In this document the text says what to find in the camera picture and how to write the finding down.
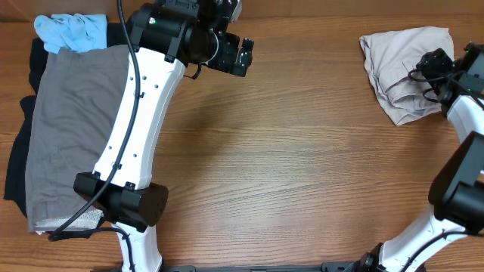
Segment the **beige khaki shorts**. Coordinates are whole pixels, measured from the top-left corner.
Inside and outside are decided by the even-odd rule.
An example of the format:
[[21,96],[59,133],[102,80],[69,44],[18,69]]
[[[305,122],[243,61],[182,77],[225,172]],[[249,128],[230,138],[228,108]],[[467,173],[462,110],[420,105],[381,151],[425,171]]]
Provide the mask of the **beige khaki shorts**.
[[447,28],[425,26],[401,31],[380,32],[359,38],[365,56],[364,68],[375,96],[394,125],[416,121],[441,111],[423,92],[427,82],[415,82],[408,73],[425,53],[438,48],[454,57],[454,43]]

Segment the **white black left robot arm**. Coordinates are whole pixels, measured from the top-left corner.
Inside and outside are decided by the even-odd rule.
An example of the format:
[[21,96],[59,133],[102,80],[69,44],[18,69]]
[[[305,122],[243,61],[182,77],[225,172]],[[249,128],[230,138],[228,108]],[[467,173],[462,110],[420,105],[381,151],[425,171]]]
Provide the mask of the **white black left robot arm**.
[[156,225],[168,190],[153,184],[157,139],[169,102],[189,64],[243,77],[254,43],[227,31],[238,0],[166,0],[142,5],[122,22],[129,71],[109,140],[91,172],[73,188],[116,233],[124,271],[159,271]]

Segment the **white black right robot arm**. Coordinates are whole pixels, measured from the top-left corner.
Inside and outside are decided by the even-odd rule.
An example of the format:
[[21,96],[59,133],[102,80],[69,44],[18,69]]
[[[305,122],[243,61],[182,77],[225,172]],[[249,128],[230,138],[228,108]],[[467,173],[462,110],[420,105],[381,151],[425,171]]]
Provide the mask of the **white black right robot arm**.
[[337,271],[424,271],[425,262],[456,240],[483,235],[483,46],[470,42],[451,60],[438,48],[416,66],[430,84],[461,145],[435,177],[430,207],[403,232]]

